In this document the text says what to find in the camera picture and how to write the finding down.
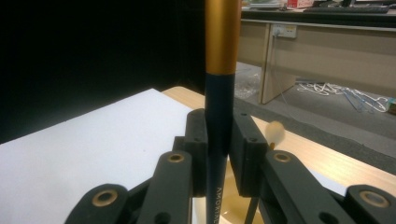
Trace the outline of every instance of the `wooden table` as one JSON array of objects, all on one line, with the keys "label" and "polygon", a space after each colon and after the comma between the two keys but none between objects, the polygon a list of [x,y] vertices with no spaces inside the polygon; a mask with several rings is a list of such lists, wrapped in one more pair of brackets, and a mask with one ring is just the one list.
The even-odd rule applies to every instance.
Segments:
[{"label": "wooden table", "polygon": [[[192,109],[205,106],[203,95],[183,87],[174,87],[163,93]],[[254,117],[253,119],[264,134],[267,122]],[[295,133],[286,131],[285,140],[277,148],[293,153],[309,169],[345,187],[367,184],[396,196],[396,175],[391,175],[364,162],[352,159]]]}]

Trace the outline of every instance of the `keyboard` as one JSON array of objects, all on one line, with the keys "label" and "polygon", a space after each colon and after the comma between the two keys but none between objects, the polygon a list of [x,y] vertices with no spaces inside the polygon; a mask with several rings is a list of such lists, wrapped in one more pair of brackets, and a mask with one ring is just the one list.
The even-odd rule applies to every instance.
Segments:
[{"label": "keyboard", "polygon": [[388,13],[388,7],[310,7],[304,12],[318,13]]}]

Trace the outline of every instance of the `white paper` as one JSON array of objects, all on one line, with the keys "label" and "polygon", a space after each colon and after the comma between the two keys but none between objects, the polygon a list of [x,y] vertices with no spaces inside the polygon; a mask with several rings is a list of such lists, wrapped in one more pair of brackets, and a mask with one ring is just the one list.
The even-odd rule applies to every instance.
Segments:
[{"label": "white paper", "polygon": [[0,145],[0,223],[64,223],[105,183],[150,178],[191,110],[155,90]]}]

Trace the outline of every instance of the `black and gold marker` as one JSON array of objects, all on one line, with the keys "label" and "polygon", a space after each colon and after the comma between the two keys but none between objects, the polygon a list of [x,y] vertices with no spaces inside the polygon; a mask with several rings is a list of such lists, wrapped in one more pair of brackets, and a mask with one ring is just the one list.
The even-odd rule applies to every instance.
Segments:
[{"label": "black and gold marker", "polygon": [[206,223],[219,223],[233,122],[241,0],[205,0]]}]

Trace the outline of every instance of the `wall socket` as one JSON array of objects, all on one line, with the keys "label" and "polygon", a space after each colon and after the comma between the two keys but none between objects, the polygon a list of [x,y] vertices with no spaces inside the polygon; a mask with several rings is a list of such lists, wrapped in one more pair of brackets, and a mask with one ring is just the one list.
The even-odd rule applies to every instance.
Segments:
[{"label": "wall socket", "polygon": [[295,38],[297,36],[297,25],[273,24],[273,35]]}]

